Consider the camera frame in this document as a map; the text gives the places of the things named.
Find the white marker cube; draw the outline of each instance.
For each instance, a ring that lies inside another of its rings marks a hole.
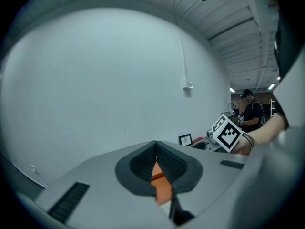
[[[222,115],[212,126],[213,138],[228,153],[235,147],[243,132],[225,115]]]

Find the red object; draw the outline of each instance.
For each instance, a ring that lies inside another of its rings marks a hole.
[[[195,143],[199,142],[199,141],[202,140],[202,139],[203,139],[203,137],[196,138],[196,139],[194,139],[194,140],[192,141],[192,144],[195,144]]]

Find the black cap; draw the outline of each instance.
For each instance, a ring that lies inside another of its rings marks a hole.
[[[253,96],[253,93],[251,92],[250,89],[245,89],[245,90],[243,91],[242,97],[245,98],[245,97],[247,97],[247,96],[249,96],[249,95],[252,95],[252,96]]]

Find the black slot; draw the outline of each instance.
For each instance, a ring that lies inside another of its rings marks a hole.
[[[87,184],[76,182],[50,209],[48,214],[61,223],[65,223],[89,187]]]
[[[220,162],[220,164],[224,165],[224,166],[229,166],[232,168],[240,169],[240,170],[244,167],[244,164],[229,161],[229,160],[223,160],[222,162]]]

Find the white wall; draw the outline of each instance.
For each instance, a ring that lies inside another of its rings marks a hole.
[[[107,8],[96,8],[101,4]],[[68,13],[75,8],[87,9]],[[84,1],[52,13],[3,65],[4,142],[12,162],[34,180],[30,165],[50,184],[98,154],[205,136],[227,110],[224,62],[185,22],[179,23],[191,95],[181,87],[179,33],[170,14],[123,0]]]

